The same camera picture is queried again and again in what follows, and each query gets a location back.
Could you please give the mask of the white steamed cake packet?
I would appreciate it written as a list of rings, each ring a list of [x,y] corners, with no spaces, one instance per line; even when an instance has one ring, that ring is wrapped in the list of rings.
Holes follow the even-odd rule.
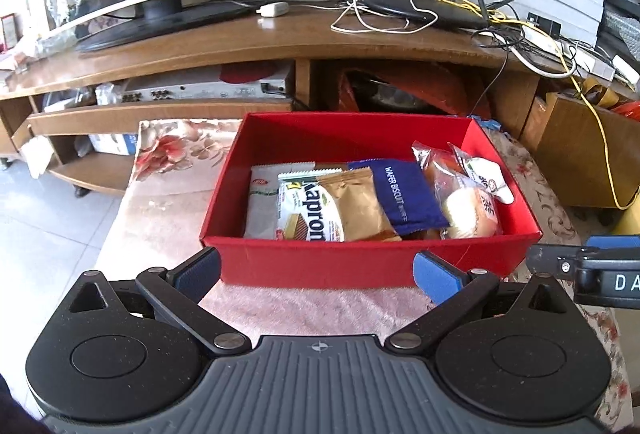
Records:
[[[457,173],[442,174],[434,190],[448,223],[440,233],[443,239],[490,238],[498,232],[494,197],[479,183]]]

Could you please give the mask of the blue wafer biscuit packet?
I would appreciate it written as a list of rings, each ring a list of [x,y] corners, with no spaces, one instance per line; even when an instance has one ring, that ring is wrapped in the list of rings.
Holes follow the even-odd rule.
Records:
[[[449,226],[416,161],[370,159],[349,162],[347,166],[371,169],[378,201],[398,235]]]

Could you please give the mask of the white sauce packet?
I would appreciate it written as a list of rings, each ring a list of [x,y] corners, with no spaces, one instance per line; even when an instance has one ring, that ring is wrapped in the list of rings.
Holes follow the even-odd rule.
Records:
[[[481,185],[489,194],[499,202],[510,205],[515,201],[513,192],[509,188],[502,175],[501,167],[484,157],[473,157],[460,148],[449,145],[454,157],[458,161],[462,171],[474,181]]]

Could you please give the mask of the orange snack packet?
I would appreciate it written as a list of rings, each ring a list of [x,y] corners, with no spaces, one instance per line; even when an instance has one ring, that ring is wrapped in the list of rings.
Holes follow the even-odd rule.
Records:
[[[250,168],[247,215],[244,230],[246,239],[272,240],[278,223],[280,174],[310,171],[314,162],[254,165]]]

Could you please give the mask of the gold snack packet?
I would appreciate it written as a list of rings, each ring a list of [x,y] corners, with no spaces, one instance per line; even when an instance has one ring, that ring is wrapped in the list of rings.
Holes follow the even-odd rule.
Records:
[[[400,240],[378,201],[370,167],[322,176],[319,185],[337,207],[344,242]]]

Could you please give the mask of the meat floss cake packet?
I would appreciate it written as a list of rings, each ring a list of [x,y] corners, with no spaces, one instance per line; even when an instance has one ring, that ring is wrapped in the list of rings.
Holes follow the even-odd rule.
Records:
[[[431,148],[419,141],[413,142],[411,149],[439,203],[462,186],[466,174],[452,152]]]

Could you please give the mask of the green white wafer packet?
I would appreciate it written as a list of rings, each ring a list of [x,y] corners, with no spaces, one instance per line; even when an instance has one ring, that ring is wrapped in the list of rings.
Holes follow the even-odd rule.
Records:
[[[343,242],[345,234],[336,202],[320,179],[338,168],[278,175],[276,238],[291,241]]]

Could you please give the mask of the wooden side cabinet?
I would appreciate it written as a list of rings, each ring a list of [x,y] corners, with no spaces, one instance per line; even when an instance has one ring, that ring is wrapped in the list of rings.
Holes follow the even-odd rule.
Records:
[[[534,100],[520,137],[563,205],[598,209],[634,199],[639,140],[637,122],[556,92]]]

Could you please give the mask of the red cardboard box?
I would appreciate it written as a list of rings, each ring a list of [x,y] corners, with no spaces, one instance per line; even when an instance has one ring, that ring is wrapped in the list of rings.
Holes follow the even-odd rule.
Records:
[[[256,113],[243,120],[200,233],[225,283],[249,287],[409,287],[416,253],[506,276],[541,237],[522,195],[482,187],[441,206],[413,155],[453,145],[492,165],[483,129],[464,117]]]

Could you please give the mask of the white power strip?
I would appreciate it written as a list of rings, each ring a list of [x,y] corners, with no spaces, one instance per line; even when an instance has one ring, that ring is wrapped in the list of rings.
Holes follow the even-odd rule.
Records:
[[[605,61],[597,58],[593,53],[585,50],[573,42],[563,39],[553,39],[549,34],[540,28],[530,25],[521,25],[521,35],[528,48],[532,48],[532,53],[549,56],[551,61],[561,65],[562,72],[550,72],[544,70],[532,60],[526,58],[524,52],[512,47],[512,53],[516,59],[527,68],[527,70],[548,78],[548,79],[569,79],[580,73],[587,73],[597,78],[612,82],[615,77],[615,68]]]

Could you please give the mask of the red bag under stand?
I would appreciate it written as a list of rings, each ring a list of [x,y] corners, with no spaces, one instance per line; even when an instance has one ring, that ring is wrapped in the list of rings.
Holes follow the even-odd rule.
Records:
[[[352,61],[338,69],[337,102],[341,112],[431,115],[471,114],[488,119],[482,70],[421,61]]]

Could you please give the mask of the white set-top box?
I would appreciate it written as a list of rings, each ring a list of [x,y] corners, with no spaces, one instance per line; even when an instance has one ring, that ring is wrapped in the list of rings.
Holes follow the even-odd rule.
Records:
[[[96,103],[138,103],[207,99],[286,99],[292,90],[292,61],[254,61],[104,82],[94,88]]]

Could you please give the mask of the wooden TV stand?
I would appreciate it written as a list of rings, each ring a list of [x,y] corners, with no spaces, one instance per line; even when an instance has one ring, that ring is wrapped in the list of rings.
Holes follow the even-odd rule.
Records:
[[[497,49],[478,47],[470,35],[428,28],[413,35],[340,34],[329,11],[295,10],[261,21],[256,16],[206,25],[112,49],[70,49],[28,64],[1,86],[1,153],[13,157],[17,131],[35,112],[35,97],[48,91],[223,63],[292,60],[297,98],[320,108],[318,64],[323,60],[427,61],[501,68],[495,83],[496,114],[518,135],[532,106],[537,75]]]

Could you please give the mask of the black wifi router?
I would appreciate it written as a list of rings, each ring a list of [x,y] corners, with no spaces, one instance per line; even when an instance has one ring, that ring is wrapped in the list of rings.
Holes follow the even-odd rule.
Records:
[[[501,11],[512,8],[515,0],[362,0],[369,10],[396,16],[410,23],[427,24],[459,30],[481,30],[508,17]]]

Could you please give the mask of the white power adapter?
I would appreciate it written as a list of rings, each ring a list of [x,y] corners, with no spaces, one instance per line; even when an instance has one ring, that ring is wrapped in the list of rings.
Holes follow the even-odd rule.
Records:
[[[261,18],[278,18],[279,16],[285,16],[290,11],[290,5],[286,1],[275,1],[270,4],[263,4],[260,6],[256,13]]]

